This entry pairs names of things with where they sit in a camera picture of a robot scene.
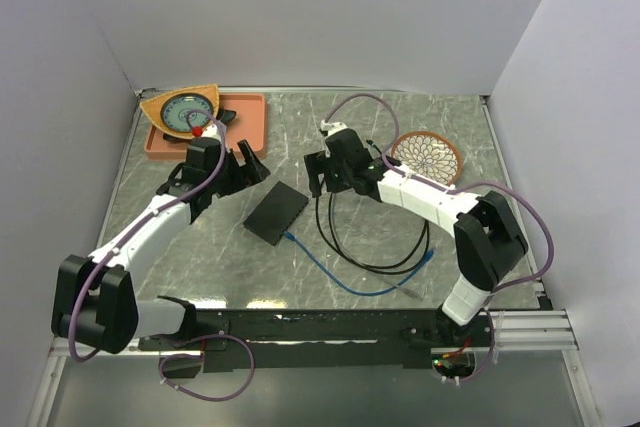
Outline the black network switch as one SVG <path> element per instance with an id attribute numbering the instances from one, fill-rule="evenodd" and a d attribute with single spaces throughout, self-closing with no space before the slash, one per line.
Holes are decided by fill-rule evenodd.
<path id="1" fill-rule="evenodd" d="M 244 220 L 243 227 L 276 246 L 308 203 L 306 195 L 278 181 Z"/>

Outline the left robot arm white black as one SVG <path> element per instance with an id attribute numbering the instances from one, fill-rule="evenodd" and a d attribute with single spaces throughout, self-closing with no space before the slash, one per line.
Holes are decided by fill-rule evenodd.
<path id="1" fill-rule="evenodd" d="M 177 349 L 196 341 L 193 304 L 169 296 L 143 301 L 135 290 L 160 250 L 214 198 L 233 195 L 269 176 L 247 141 L 238 146 L 242 162 L 216 138 L 191 141 L 185 160 L 124 231 L 88 256 L 70 255 L 61 263 L 51 322 L 55 336 L 112 354 L 134 338 L 164 337 Z"/>

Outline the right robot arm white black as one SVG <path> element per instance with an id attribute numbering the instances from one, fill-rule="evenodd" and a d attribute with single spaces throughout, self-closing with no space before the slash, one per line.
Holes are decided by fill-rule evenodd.
<path id="1" fill-rule="evenodd" d="M 454 239 L 459 277 L 440 307 L 437 333 L 448 345 L 463 343 L 471 320 L 529 250 L 506 198 L 494 190 L 457 193 L 384 154 L 374 158 L 351 128 L 327 131 L 324 144 L 304 156 L 314 198 L 352 190 L 402 207 Z"/>

